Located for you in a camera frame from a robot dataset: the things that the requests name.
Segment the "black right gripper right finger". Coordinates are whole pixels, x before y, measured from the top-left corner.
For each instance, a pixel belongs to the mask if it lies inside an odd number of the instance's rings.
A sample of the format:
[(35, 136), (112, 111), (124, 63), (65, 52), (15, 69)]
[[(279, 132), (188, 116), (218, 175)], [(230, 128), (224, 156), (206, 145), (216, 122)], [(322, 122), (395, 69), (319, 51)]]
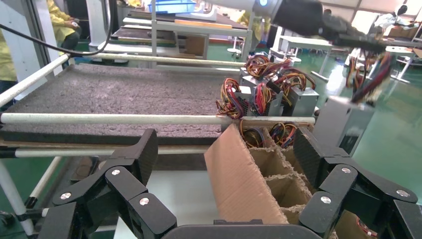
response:
[(380, 239), (421, 238), (414, 192), (364, 169), (342, 148), (321, 144), (305, 127), (296, 130), (293, 150), (316, 190), (299, 215), (301, 226), (326, 239), (348, 211)]

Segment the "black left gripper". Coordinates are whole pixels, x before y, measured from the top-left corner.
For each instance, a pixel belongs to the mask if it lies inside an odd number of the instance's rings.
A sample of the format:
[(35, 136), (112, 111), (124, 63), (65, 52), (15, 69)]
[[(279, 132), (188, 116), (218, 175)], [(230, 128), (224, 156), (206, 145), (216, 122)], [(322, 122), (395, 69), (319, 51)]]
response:
[(278, 6), (272, 23), (302, 36), (332, 38), (333, 45), (360, 48), (382, 53), (386, 45), (355, 27), (343, 29), (342, 20), (324, 13), (322, 3), (317, 0), (283, 0)]

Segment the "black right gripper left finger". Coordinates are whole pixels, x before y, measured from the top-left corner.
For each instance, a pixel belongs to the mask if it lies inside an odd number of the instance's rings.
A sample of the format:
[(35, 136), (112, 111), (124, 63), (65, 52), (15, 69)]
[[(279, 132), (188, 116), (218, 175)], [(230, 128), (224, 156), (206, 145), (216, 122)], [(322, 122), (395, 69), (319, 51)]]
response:
[(147, 129), (135, 145), (115, 150), (96, 173), (59, 191), (38, 237), (87, 239), (105, 218), (118, 214), (137, 238), (162, 238), (177, 220), (146, 188), (157, 157), (157, 133)]

